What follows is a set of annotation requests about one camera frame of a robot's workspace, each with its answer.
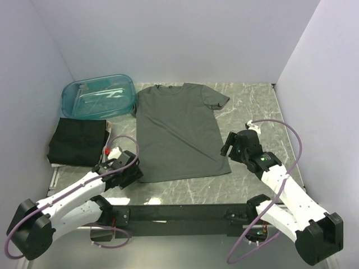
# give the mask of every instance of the blue plastic container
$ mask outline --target blue plastic container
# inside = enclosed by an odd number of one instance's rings
[[[104,119],[127,114],[136,100],[126,75],[73,82],[62,91],[62,113],[72,119]]]

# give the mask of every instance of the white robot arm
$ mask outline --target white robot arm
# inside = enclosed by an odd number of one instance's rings
[[[93,222],[108,223],[115,217],[112,216],[112,205],[99,194],[117,186],[122,189],[143,176],[135,156],[115,148],[107,162],[95,166],[73,185],[37,203],[30,199],[24,201],[13,217],[7,235],[24,256],[32,260],[71,230]],[[126,166],[118,173],[111,173]]]
[[[260,218],[289,237],[299,255],[310,265],[315,265],[343,249],[343,220],[337,213],[329,214],[314,202],[287,174],[281,161],[272,153],[264,152],[259,142],[260,129],[249,121],[246,130],[231,132],[221,149],[226,156],[247,166],[263,183],[278,194],[288,211],[273,204],[264,194],[247,201],[247,217],[253,221],[271,204]]]

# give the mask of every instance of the t-shirt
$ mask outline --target t-shirt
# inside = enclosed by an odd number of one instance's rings
[[[137,93],[141,182],[209,177],[231,172],[214,109],[229,97],[205,85],[155,85]]]

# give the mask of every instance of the black cloth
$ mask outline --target black cloth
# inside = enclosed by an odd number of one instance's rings
[[[99,163],[109,133],[106,120],[60,118],[49,144],[52,164],[95,166]]]

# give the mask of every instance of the marble surface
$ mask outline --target marble surface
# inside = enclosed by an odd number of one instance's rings
[[[182,83],[157,83],[162,85],[182,85]],[[241,83],[202,83],[231,99],[222,110],[214,111],[218,121],[222,139],[230,131],[238,132],[245,129],[245,123],[250,119],[273,118],[283,120],[280,108],[271,84],[241,84]],[[140,91],[153,84],[135,84]],[[125,134],[136,137],[136,119],[123,115],[111,118],[112,136]],[[271,151],[288,168],[294,161],[292,146],[284,126],[278,123],[259,123],[262,134],[260,142],[264,151]],[[136,152],[132,141],[126,138],[117,140],[115,145],[124,150]],[[243,164],[229,161],[232,173],[217,177],[181,179],[160,183],[134,183],[124,190],[109,189],[103,196],[113,204],[118,205],[186,205],[186,204],[216,204],[216,203],[246,203],[248,199],[258,194],[273,198],[274,193],[264,183],[251,174]],[[64,166],[58,169],[58,181],[55,192],[58,192],[77,180],[81,179],[90,169]],[[294,180],[303,186],[298,167],[291,173]]]

